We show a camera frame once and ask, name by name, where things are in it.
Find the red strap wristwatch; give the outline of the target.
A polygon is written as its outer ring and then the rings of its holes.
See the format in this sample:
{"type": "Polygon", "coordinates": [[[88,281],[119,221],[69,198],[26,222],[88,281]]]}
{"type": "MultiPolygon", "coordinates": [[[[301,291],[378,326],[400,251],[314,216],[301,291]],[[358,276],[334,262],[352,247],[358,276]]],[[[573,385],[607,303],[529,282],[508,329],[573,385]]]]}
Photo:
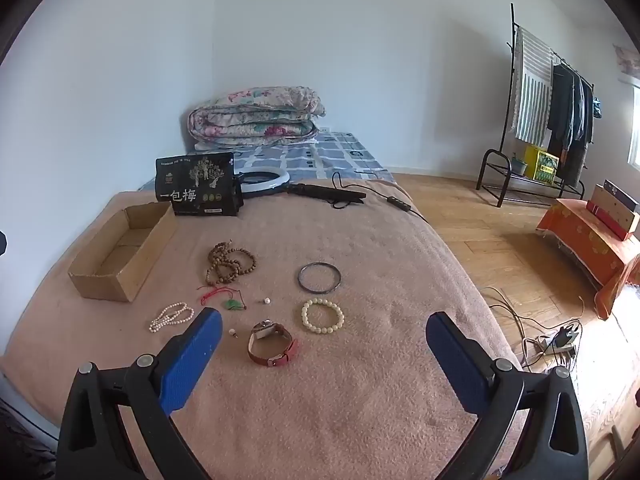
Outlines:
{"type": "Polygon", "coordinates": [[[295,356],[297,340],[284,325],[266,318],[253,326],[247,339],[248,357],[264,367],[288,364],[295,356]]]}

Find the power strip with chargers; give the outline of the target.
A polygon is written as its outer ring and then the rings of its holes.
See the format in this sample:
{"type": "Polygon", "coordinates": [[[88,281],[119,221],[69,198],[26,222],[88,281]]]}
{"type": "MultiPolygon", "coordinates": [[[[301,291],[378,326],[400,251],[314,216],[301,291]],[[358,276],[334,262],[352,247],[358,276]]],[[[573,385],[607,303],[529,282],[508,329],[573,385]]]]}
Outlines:
{"type": "Polygon", "coordinates": [[[575,320],[556,326],[552,333],[523,340],[523,365],[533,367],[552,359],[555,363],[573,368],[582,341],[582,323],[575,320]]]}

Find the open cardboard box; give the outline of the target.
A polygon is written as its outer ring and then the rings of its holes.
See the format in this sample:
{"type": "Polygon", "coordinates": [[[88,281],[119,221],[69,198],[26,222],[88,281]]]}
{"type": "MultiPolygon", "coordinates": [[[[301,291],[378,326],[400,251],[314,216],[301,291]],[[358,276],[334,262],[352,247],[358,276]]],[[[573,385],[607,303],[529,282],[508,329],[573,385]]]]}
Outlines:
{"type": "Polygon", "coordinates": [[[126,207],[81,248],[68,275],[81,297],[134,301],[176,229],[170,203],[126,207]]]}

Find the orange cloth covered table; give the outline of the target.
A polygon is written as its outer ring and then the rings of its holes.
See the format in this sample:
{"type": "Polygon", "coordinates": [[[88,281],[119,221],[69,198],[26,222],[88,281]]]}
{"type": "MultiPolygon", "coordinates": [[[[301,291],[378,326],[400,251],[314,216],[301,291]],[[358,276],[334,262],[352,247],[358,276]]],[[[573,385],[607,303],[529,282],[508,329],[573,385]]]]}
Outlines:
{"type": "Polygon", "coordinates": [[[590,200],[557,198],[536,230],[553,235],[588,271],[597,287],[594,308],[606,320],[623,288],[639,286],[639,240],[618,236],[592,210],[590,200]]]}

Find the pink brown blanket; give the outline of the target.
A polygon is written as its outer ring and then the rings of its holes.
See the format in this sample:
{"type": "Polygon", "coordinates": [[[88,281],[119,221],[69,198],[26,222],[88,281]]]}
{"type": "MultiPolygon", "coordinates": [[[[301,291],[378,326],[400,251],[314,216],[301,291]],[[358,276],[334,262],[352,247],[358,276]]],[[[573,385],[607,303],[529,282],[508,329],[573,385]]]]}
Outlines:
{"type": "Polygon", "coordinates": [[[180,218],[130,304],[78,295],[65,255],[14,328],[2,372],[60,422],[78,367],[130,365],[176,333],[150,322],[185,302],[222,310],[220,344],[175,423],[215,479],[431,479],[473,426],[427,347],[444,311],[495,358],[512,350],[434,229],[382,197],[335,209],[271,195],[235,217],[180,218]],[[257,261],[224,309],[207,256],[232,242],[257,261]]]}

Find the red white gift box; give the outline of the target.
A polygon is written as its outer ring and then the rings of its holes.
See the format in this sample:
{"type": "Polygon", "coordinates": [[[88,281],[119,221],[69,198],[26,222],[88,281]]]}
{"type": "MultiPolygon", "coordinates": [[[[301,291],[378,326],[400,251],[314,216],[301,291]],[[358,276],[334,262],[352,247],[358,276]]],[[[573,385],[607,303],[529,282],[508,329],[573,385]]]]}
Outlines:
{"type": "Polygon", "coordinates": [[[639,226],[639,214],[614,184],[597,184],[587,202],[587,210],[619,240],[629,240],[639,226]]]}

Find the black snack bag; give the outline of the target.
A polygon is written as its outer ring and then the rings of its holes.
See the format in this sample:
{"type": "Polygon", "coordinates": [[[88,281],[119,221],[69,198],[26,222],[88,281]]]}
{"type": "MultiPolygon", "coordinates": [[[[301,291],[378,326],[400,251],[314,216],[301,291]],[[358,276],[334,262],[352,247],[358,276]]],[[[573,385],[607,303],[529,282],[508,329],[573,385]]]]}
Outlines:
{"type": "Polygon", "coordinates": [[[232,153],[159,158],[155,197],[178,216],[236,216],[244,200],[232,153]]]}

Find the yellow green box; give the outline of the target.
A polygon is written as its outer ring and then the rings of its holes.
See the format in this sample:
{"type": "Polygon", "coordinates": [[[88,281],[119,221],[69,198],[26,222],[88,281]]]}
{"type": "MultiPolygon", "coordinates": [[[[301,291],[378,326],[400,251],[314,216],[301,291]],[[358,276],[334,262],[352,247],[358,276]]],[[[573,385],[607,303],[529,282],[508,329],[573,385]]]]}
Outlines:
{"type": "Polygon", "coordinates": [[[524,153],[525,177],[544,184],[552,184],[559,161],[556,156],[538,148],[538,146],[528,144],[524,153]]]}

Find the dark blue bangle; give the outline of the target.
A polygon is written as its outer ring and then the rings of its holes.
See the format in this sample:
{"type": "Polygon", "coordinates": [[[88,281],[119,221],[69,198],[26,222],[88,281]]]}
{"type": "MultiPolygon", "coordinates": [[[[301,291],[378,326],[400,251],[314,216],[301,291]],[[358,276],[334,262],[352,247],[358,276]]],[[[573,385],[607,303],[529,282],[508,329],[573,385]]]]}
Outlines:
{"type": "Polygon", "coordinates": [[[340,269],[332,263],[314,261],[304,264],[297,272],[296,282],[305,292],[326,295],[337,290],[343,281],[340,269]]]}

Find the black clothes rack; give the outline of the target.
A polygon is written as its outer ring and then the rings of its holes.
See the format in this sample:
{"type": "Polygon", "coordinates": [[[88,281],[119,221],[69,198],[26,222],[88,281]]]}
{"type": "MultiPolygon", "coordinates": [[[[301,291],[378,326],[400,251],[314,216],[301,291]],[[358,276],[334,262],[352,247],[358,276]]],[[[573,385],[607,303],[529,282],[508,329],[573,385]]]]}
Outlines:
{"type": "Polygon", "coordinates": [[[594,84],[527,28],[511,22],[510,84],[499,145],[476,188],[496,200],[542,205],[585,196],[582,173],[601,117],[594,84]]]}

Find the dark hanging clothes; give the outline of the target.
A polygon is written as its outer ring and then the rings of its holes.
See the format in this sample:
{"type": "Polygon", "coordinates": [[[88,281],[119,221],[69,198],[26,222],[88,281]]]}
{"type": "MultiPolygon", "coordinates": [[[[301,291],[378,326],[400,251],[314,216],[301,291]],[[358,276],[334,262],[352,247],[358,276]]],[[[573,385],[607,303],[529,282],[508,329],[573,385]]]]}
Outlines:
{"type": "Polygon", "coordinates": [[[556,175],[566,185],[578,185],[593,141],[593,91],[564,64],[553,67],[548,129],[548,152],[559,159],[556,175]]]}

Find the black folded tripod stand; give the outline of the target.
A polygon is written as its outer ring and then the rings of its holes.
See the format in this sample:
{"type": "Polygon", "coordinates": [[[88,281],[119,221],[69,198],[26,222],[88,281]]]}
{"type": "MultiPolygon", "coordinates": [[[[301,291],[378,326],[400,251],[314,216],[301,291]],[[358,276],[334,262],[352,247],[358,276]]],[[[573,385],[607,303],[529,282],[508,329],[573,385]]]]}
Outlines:
{"type": "Polygon", "coordinates": [[[336,209],[345,208],[352,204],[362,204],[366,193],[350,192],[341,188],[327,188],[326,186],[294,183],[285,187],[288,194],[323,200],[336,209]]]}

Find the blue checkered bed sheet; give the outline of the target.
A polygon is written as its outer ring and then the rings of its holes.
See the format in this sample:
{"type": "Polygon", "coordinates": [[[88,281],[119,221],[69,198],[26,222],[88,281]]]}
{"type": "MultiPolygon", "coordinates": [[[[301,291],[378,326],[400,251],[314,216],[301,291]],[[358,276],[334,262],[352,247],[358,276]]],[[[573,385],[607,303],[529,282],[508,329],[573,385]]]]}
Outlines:
{"type": "Polygon", "coordinates": [[[328,180],[339,172],[344,180],[394,180],[363,144],[351,133],[320,131],[304,142],[285,144],[269,141],[265,145],[225,146],[220,143],[194,145],[193,154],[231,152],[234,172],[242,168],[273,167],[286,170],[289,184],[309,180],[328,180]]]}

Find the folded floral quilt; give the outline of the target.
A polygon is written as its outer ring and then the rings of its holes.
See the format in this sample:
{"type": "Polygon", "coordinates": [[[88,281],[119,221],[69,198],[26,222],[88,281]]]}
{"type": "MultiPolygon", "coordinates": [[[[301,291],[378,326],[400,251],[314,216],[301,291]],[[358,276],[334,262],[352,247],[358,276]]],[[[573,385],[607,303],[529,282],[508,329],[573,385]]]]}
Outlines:
{"type": "Polygon", "coordinates": [[[254,87],[195,107],[186,118],[186,128],[201,144],[291,144],[313,138],[314,121],[325,114],[320,96],[309,87],[254,87]]]}

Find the striped hanging cloth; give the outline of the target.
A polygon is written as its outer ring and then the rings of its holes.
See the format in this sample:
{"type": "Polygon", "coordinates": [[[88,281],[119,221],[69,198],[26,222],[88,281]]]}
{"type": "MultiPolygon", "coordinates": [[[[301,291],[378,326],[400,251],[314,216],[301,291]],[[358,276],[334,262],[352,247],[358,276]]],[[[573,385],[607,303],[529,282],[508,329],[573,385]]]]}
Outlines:
{"type": "Polygon", "coordinates": [[[528,29],[518,27],[513,54],[508,131],[516,140],[541,148],[551,108],[553,53],[528,29]]]}

